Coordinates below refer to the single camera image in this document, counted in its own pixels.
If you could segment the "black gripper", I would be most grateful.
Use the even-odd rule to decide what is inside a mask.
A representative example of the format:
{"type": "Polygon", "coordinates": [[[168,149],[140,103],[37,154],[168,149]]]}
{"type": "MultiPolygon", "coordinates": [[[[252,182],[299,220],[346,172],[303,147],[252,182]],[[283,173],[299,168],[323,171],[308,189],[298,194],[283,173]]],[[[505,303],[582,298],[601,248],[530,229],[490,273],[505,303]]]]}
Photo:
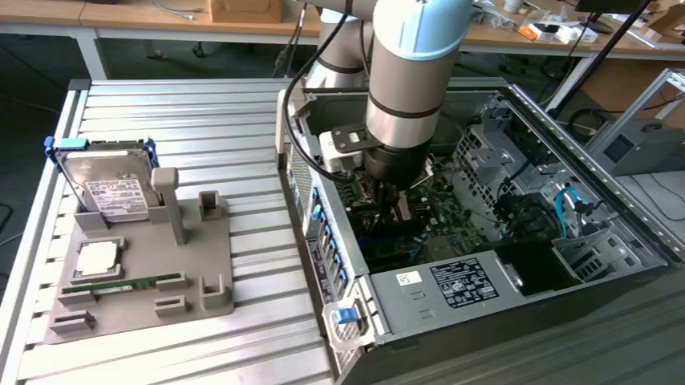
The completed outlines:
{"type": "Polygon", "coordinates": [[[364,150],[364,169],[383,183],[408,189],[422,172],[429,156],[430,142],[413,148],[382,145],[364,150]]]}

